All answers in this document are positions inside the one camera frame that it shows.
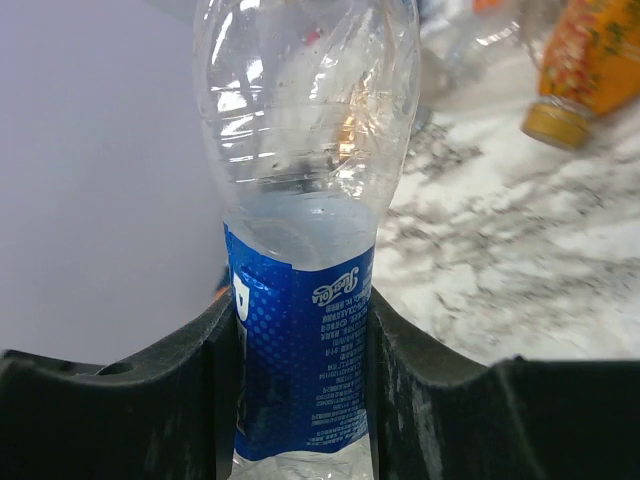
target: orange object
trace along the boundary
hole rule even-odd
[[[640,0],[571,0],[547,44],[522,130],[578,148],[591,122],[640,93]]]
[[[500,5],[502,2],[503,0],[473,0],[473,11],[479,13],[489,7]]]

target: white marble table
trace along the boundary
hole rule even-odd
[[[525,104],[436,115],[382,223],[374,285],[483,363],[640,354],[640,107],[580,154],[519,131]]]

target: bottle cap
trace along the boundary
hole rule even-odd
[[[558,105],[536,103],[529,110],[522,131],[554,147],[577,149],[590,134],[589,120]]]

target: white wall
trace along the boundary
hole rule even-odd
[[[0,349],[108,362],[208,305],[190,61],[190,26],[139,0],[2,2]]]

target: marble surface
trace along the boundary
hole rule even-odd
[[[483,363],[640,354],[640,107],[579,153],[519,130],[526,103],[435,115],[412,140],[374,284]]]

